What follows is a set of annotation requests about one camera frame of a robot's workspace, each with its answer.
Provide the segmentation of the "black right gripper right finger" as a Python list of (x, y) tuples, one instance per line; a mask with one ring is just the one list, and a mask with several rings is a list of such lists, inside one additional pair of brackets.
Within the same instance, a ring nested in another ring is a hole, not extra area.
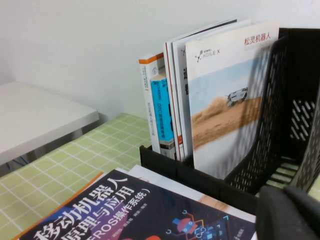
[(307, 226), (320, 239), (320, 202), (296, 187), (285, 187), (285, 195), (292, 201)]

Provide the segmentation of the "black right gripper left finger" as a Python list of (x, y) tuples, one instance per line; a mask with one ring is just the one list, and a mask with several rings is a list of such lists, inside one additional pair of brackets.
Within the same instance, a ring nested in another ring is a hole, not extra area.
[(293, 202), (281, 190), (270, 186), (260, 190), (255, 230), (259, 240), (308, 239), (308, 225)]

